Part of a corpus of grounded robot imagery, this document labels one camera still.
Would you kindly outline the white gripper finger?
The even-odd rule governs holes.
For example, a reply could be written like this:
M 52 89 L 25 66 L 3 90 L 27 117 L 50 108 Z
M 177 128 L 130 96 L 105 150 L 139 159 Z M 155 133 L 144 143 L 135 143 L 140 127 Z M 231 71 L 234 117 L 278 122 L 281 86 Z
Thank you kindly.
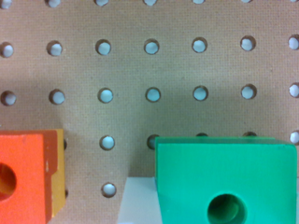
M 117 224 L 163 224 L 154 177 L 128 177 Z

